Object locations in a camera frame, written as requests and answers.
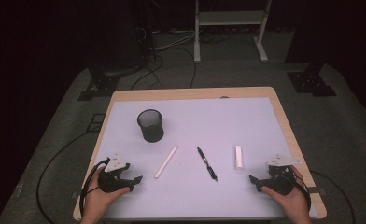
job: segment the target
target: human hand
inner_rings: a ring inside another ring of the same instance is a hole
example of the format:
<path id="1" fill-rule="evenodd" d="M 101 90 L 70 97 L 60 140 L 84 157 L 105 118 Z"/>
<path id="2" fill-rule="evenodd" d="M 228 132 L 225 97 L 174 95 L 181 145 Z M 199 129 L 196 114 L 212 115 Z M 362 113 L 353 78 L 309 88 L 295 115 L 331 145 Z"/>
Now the human hand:
<path id="1" fill-rule="evenodd" d="M 294 166 L 290 167 L 294 174 L 299 177 L 296 182 L 304 187 L 302 174 Z M 266 186 L 261 187 L 261 190 L 282 206 L 286 216 L 293 223 L 312 223 L 308 214 L 307 201 L 303 193 L 296 187 L 288 195 L 279 194 Z"/>
<path id="2" fill-rule="evenodd" d="M 130 188 L 128 187 L 110 193 L 103 192 L 99 189 L 98 175 L 103 169 L 105 169 L 105 167 L 97 169 L 90 181 L 88 187 L 89 193 L 85 197 L 84 216 L 81 219 L 81 224 L 96 223 L 102 218 L 111 203 L 130 191 Z"/>

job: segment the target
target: gray carpet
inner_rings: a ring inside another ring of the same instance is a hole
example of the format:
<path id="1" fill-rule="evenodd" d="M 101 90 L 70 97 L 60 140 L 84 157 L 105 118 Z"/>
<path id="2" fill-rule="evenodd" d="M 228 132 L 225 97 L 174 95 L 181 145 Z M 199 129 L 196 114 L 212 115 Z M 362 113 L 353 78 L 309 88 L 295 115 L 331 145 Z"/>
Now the gray carpet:
<path id="1" fill-rule="evenodd" d="M 196 65 L 193 88 L 208 87 L 273 87 L 285 109 L 290 126 L 311 170 L 330 177 L 346 193 L 355 210 L 357 223 L 366 223 L 366 110 L 348 88 L 341 74 L 325 65 L 320 75 L 337 96 L 314 97 L 296 93 L 287 72 L 302 71 L 305 64 L 284 64 L 293 33 L 266 32 L 263 45 L 269 57 L 262 63 L 253 43 L 255 34 L 230 35 L 227 41 L 201 45 L 202 62 Z M 158 46 L 181 38 L 179 35 L 156 35 Z M 193 52 L 193 45 L 179 46 Z M 163 65 L 156 72 L 165 89 L 188 88 L 194 72 L 191 56 L 183 50 L 159 53 Z M 155 68 L 159 62 L 149 63 Z M 119 90 L 129 90 L 141 76 L 123 77 Z M 0 223 L 47 223 L 35 198 L 37 181 L 49 161 L 69 142 L 85 133 L 92 116 L 105 113 L 110 97 L 94 97 L 78 101 L 91 76 L 88 70 L 77 74 L 61 101 L 23 174 L 21 193 L 14 193 Z M 143 78 L 135 89 L 159 89 L 153 76 Z M 77 194 L 86 173 L 98 133 L 86 133 L 66 147 L 52 162 L 40 186 L 40 201 L 46 214 L 55 223 L 76 223 L 72 214 Z M 351 223 L 345 198 L 325 178 L 313 174 L 322 190 L 328 215 L 314 223 Z M 272 223 L 289 223 L 274 220 Z"/>

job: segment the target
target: pen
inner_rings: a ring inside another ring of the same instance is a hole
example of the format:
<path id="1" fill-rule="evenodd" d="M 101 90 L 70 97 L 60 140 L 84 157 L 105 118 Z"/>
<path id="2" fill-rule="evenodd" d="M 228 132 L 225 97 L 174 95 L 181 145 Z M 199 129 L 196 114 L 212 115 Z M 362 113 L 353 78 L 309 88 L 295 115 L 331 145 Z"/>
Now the pen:
<path id="1" fill-rule="evenodd" d="M 212 177 L 212 179 L 214 179 L 214 180 L 218 181 L 218 177 L 216 176 L 216 174 L 215 174 L 215 172 L 213 171 L 212 167 L 209 165 L 209 163 L 208 163 L 208 161 L 207 161 L 207 159 L 206 159 L 206 157 L 205 157 L 205 155 L 204 155 L 203 151 L 202 151 L 199 147 L 197 147 L 197 149 L 198 149 L 198 153 L 200 153 L 201 158 L 203 158 L 203 161 L 204 161 L 204 162 L 205 162 L 205 164 L 206 164 L 206 168 L 207 168 L 207 170 L 208 170 L 208 172 L 209 172 L 210 176 Z"/>

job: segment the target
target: black cable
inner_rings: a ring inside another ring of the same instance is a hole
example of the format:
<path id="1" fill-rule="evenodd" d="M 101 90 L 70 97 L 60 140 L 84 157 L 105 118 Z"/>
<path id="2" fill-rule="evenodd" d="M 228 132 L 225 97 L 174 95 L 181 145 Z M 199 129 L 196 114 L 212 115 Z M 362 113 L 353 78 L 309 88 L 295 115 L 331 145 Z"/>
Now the black cable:
<path id="1" fill-rule="evenodd" d="M 81 193 L 80 193 L 80 201 L 79 201 L 79 209 L 80 209 L 80 213 L 81 213 L 81 217 L 84 216 L 84 199 L 85 197 L 87 196 L 87 194 L 89 193 L 88 192 L 88 187 L 90 185 L 90 182 L 91 182 L 91 179 L 92 179 L 92 176 L 93 174 L 95 174 L 96 170 L 98 169 L 98 167 L 101 165 L 101 164 L 108 164 L 110 161 L 109 158 L 107 158 L 106 160 L 104 161 L 100 161 L 98 162 L 98 164 L 94 165 L 90 174 L 87 176 L 87 179 L 85 180 L 85 184 L 84 184 L 84 187 L 83 189 L 81 190 Z"/>
<path id="2" fill-rule="evenodd" d="M 87 195 L 87 194 L 89 194 L 89 193 L 91 193 L 91 192 L 93 192 L 93 191 L 94 191 L 94 190 L 96 190 L 96 189 L 99 189 L 99 186 L 98 186 L 98 187 L 96 187 L 96 188 L 94 188 L 94 189 L 90 189 L 89 191 L 87 191 L 86 195 Z"/>
<path id="3" fill-rule="evenodd" d="M 151 90 L 151 88 L 156 85 L 157 83 L 159 83 L 158 81 L 154 82 L 153 84 L 151 84 L 149 87 L 148 87 L 148 90 Z"/>
<path id="4" fill-rule="evenodd" d="M 230 39 L 230 35 L 228 33 L 225 33 L 225 35 L 227 36 L 226 38 L 224 38 L 221 35 L 215 35 L 215 34 L 206 33 L 206 34 L 204 34 L 204 36 L 207 37 L 209 39 L 209 41 L 204 41 L 204 40 L 201 39 L 201 37 L 200 37 L 200 41 L 201 41 L 201 44 L 205 44 L 205 45 L 216 45 L 216 44 L 219 44 L 221 42 L 224 42 L 224 41 L 227 41 L 227 40 Z"/>
<path id="5" fill-rule="evenodd" d="M 163 58 L 161 57 L 161 56 L 159 56 L 159 55 L 156 55 L 156 57 L 157 58 L 160 58 L 161 59 L 161 63 L 160 63 L 160 65 L 156 68 L 156 69 L 154 69 L 154 70 L 151 70 L 150 72 L 148 72 L 148 73 L 146 73 L 146 74 L 144 74 L 143 76 L 141 76 L 139 79 L 137 79 L 136 80 L 136 82 L 131 86 L 131 88 L 130 88 L 130 90 L 133 90 L 134 89 L 134 86 L 140 81 L 140 80 L 142 80 L 144 77 L 147 77 L 148 75 L 150 75 L 150 74 L 154 74 L 154 72 L 155 71 L 157 71 L 157 70 L 159 70 L 161 67 L 162 67 L 162 65 L 163 65 Z"/>
<path id="6" fill-rule="evenodd" d="M 309 172 L 313 173 L 313 174 L 316 174 L 316 175 L 320 175 L 322 176 L 323 178 L 329 180 L 338 190 L 340 190 L 340 192 L 343 194 L 343 196 L 345 197 L 345 200 L 346 200 L 346 203 L 348 204 L 349 206 L 349 210 L 351 211 L 351 217 L 352 217 L 352 223 L 355 224 L 356 223 L 356 217 L 355 217 L 355 211 L 354 211 L 354 208 L 352 206 L 352 203 L 351 201 L 348 199 L 348 196 L 346 196 L 345 192 L 340 188 L 340 186 L 338 186 L 337 183 L 335 183 L 332 179 L 330 179 L 329 177 L 327 177 L 326 175 L 323 175 L 322 173 L 320 172 L 317 172 L 317 171 L 313 171 L 313 170 L 309 170 Z"/>
<path id="7" fill-rule="evenodd" d="M 214 36 L 211 35 L 210 33 L 202 33 L 200 35 L 200 42 L 201 44 L 205 44 L 205 43 L 211 43 L 214 39 Z"/>
<path id="8" fill-rule="evenodd" d="M 187 34 L 192 34 L 192 31 L 188 30 L 188 31 L 182 31 L 182 32 L 175 32 L 175 31 L 167 31 L 168 34 L 172 34 L 172 35 L 181 35 L 181 36 L 187 36 Z"/>
<path id="9" fill-rule="evenodd" d="M 157 79 L 158 83 L 160 83 L 161 89 L 163 89 L 163 86 L 162 86 L 159 78 L 157 77 L 157 74 L 155 73 L 155 71 L 151 70 L 149 67 L 148 67 L 148 71 L 150 71 L 154 75 L 154 77 Z"/>
<path id="10" fill-rule="evenodd" d="M 41 173 L 41 176 L 39 177 L 38 181 L 37 181 L 37 186 L 35 188 L 35 198 L 36 198 L 36 202 L 37 202 L 37 207 L 40 210 L 41 215 L 49 222 L 49 223 L 54 223 L 51 218 L 49 218 L 49 216 L 46 214 L 46 212 L 44 211 L 41 202 L 40 202 L 40 195 L 39 195 L 39 191 L 40 191 L 40 184 L 41 184 L 41 180 L 43 179 L 44 174 L 46 173 L 47 169 L 49 168 L 49 166 L 52 164 L 52 162 L 55 160 L 55 158 L 57 156 L 59 156 L 65 149 L 67 149 L 70 145 L 72 145 L 74 142 L 76 142 L 78 139 L 80 139 L 82 136 L 86 135 L 87 133 L 90 133 L 91 130 L 88 130 L 85 133 L 82 133 L 81 135 L 79 135 L 78 137 L 76 137 L 75 139 L 73 139 L 72 141 L 70 141 L 68 144 L 66 144 L 64 147 L 62 147 L 49 161 L 49 163 L 46 165 L 46 168 L 43 170 L 43 173 Z"/>
<path id="11" fill-rule="evenodd" d="M 129 71 L 120 72 L 120 73 L 117 73 L 115 75 L 106 75 L 106 76 L 110 77 L 111 79 L 120 79 L 121 77 L 129 76 L 129 75 L 132 75 L 132 74 L 135 74 L 135 73 L 139 72 L 140 70 L 142 70 L 142 66 L 143 65 L 138 65 L 135 68 L 132 68 L 132 69 L 130 68 Z"/>
<path id="12" fill-rule="evenodd" d="M 295 175 L 295 177 L 299 178 L 304 183 L 304 187 L 303 187 L 299 183 L 297 183 L 297 181 L 292 181 L 287 176 L 284 176 L 284 175 L 279 175 L 279 176 L 282 176 L 283 178 L 285 178 L 290 184 L 292 184 L 294 187 L 296 187 L 303 194 L 305 200 L 307 201 L 307 208 L 308 208 L 308 212 L 309 212 L 309 210 L 311 210 L 311 196 L 309 195 L 308 187 L 306 187 L 306 184 L 304 183 L 304 181 Z"/>
<path id="13" fill-rule="evenodd" d="M 171 50 L 171 49 L 180 49 L 180 50 L 183 50 L 183 51 L 186 51 L 192 58 L 192 63 L 194 64 L 194 73 L 192 75 L 192 78 L 191 78 L 191 82 L 190 82 L 190 89 L 192 88 L 192 83 L 194 82 L 194 79 L 195 79 L 195 75 L 196 75 L 196 72 L 197 72 L 197 64 L 195 63 L 194 61 L 194 56 L 192 56 L 191 52 L 189 52 L 188 50 L 186 49 L 181 49 L 181 48 L 168 48 L 168 49 L 161 49 L 159 50 L 159 52 L 163 52 L 163 51 L 167 51 L 167 50 Z"/>

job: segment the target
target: white marker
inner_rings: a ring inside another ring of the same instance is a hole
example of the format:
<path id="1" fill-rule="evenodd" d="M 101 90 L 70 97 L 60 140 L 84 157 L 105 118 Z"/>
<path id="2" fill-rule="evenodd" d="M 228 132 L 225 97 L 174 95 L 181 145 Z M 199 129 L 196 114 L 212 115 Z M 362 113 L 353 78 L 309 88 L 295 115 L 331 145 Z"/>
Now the white marker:
<path id="1" fill-rule="evenodd" d="M 169 155 L 168 155 L 168 157 L 166 158 L 165 162 L 162 164 L 162 166 L 161 166 L 160 170 L 157 172 L 157 174 L 156 174 L 156 175 L 154 175 L 154 178 L 156 178 L 156 179 L 157 179 L 158 177 L 160 177 L 160 175 L 161 175 L 161 173 L 162 173 L 163 169 L 165 168 L 166 164 L 168 164 L 169 160 L 171 160 L 171 158 L 172 158 L 172 156 L 175 154 L 176 150 L 177 150 L 177 146 L 175 146 L 175 147 L 174 147 L 174 149 L 172 149 L 172 151 L 169 153 Z"/>

